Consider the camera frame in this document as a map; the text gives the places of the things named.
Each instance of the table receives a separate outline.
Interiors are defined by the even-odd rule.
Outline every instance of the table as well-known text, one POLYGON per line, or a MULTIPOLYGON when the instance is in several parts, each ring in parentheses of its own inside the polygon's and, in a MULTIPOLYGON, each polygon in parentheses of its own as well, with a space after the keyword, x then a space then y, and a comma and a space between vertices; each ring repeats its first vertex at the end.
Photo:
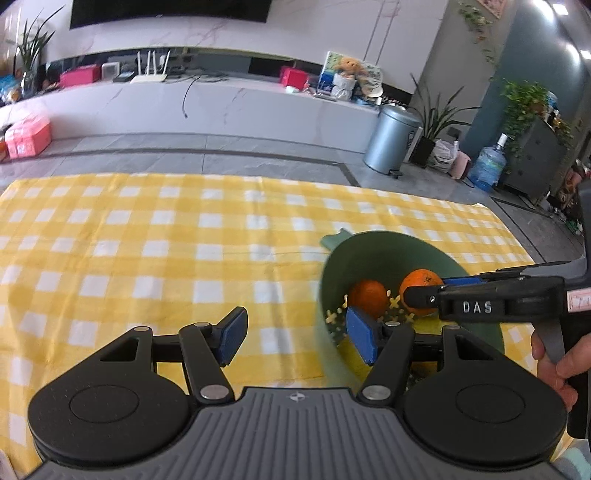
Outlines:
MULTIPOLYGON (((471 274, 530 257, 486 207, 377 190, 216 175, 20 180, 0 197, 0 449, 39 459, 27 405, 44 384, 137 325, 171 334, 236 305, 249 332, 224 372, 244 385, 323 385, 313 338, 323 235, 399 231, 471 274)), ((527 325, 506 354, 533 371, 527 325)), ((184 385, 177 365, 159 373, 184 385)))

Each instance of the green bowl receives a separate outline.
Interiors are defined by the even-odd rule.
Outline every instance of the green bowl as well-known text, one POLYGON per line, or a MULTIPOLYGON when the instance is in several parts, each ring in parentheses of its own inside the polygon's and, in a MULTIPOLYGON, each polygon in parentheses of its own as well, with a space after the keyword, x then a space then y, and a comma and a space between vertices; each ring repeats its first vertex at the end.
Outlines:
MULTIPOLYGON (((404 277, 418 268, 426 268, 441 278, 462 277, 468 273, 453 258, 413 236, 398 232, 371 231, 355 235, 341 229, 327 235, 320 244, 330 250, 319 285, 316 342, 328 386, 347 386, 356 390, 357 375, 343 360, 326 327, 326 311, 334 312, 344 296, 358 281, 377 280, 396 296, 404 277)), ((504 353, 503 336, 498 324, 462 323, 464 328, 504 353)))

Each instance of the hanging plant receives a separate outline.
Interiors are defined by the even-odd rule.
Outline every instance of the hanging plant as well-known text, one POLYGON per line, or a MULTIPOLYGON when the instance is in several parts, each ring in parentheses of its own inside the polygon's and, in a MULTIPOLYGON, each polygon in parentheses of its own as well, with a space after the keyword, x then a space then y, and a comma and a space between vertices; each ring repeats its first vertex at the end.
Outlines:
POLYGON ((458 11, 464 18, 468 30, 474 33, 475 43, 480 46, 485 60, 496 68, 496 48, 490 39, 491 25, 493 22, 488 20, 479 8, 465 4, 462 1, 459 1, 457 4, 460 6, 458 11))
POLYGON ((503 125, 503 133, 509 135, 505 149, 518 160, 521 156, 519 139, 530 129, 535 117, 548 108, 548 89, 537 82, 505 80, 501 96, 509 100, 503 125))

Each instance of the white marble wall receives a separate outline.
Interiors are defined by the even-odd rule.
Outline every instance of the white marble wall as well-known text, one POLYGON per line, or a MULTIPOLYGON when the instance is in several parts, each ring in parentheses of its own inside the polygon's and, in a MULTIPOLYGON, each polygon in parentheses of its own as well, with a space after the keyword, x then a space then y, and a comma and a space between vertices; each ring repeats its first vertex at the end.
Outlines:
POLYGON ((266 24, 218 18, 143 18, 69 30, 72 0, 17 0, 2 16, 15 38, 17 18, 46 16, 55 29, 46 60, 151 46, 203 46, 271 53, 323 63, 327 50, 377 63, 390 85, 414 91, 448 0, 273 0, 266 24))
POLYGON ((54 139, 113 134, 194 133, 265 138, 363 153, 377 111, 286 93, 278 83, 231 79, 189 82, 95 83, 0 108, 0 125, 29 113, 51 119, 54 139))

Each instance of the gray cabinet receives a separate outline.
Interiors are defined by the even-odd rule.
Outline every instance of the gray cabinet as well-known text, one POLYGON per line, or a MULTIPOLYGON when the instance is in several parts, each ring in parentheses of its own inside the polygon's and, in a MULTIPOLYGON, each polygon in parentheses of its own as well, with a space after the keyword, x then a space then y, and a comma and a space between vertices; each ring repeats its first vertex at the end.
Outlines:
POLYGON ((510 173, 504 176, 502 185, 537 203, 550 188, 567 148, 558 143, 554 131, 540 118, 535 119, 520 143, 521 158, 516 160, 508 155, 510 173))

